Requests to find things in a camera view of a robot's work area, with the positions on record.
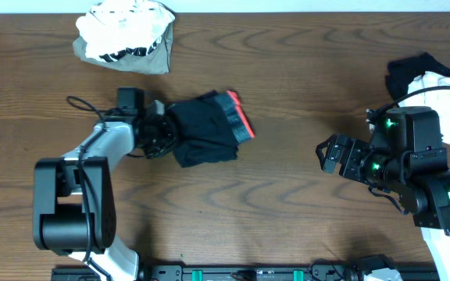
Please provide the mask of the black shorts red waistband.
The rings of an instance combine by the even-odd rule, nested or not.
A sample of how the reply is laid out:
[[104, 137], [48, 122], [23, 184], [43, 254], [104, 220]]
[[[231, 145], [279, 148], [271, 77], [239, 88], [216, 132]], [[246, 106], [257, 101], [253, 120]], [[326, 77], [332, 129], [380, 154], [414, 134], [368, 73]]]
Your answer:
[[239, 94], [232, 90], [174, 102], [166, 114], [176, 125], [173, 155], [183, 168], [235, 160], [238, 146], [255, 137]]

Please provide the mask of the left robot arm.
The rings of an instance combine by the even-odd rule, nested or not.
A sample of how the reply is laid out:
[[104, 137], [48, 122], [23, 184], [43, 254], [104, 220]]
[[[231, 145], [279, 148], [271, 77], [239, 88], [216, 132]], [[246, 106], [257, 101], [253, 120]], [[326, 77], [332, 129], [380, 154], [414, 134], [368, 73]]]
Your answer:
[[58, 158], [34, 167], [33, 240], [41, 250], [81, 262], [52, 270], [53, 280], [151, 280], [152, 270], [116, 233], [111, 174], [140, 150], [158, 158], [176, 143], [165, 105], [134, 87], [117, 91], [116, 106], [100, 110], [76, 96], [67, 103], [98, 117], [91, 134]]

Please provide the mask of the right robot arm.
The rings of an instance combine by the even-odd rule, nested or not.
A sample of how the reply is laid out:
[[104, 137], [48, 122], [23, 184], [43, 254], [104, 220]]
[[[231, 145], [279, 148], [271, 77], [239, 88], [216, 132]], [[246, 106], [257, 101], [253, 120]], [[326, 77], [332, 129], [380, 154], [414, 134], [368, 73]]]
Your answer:
[[438, 276], [450, 280], [450, 168], [440, 117], [427, 106], [368, 112], [370, 141], [336, 133], [316, 146], [321, 169], [367, 185], [412, 215], [434, 259]]

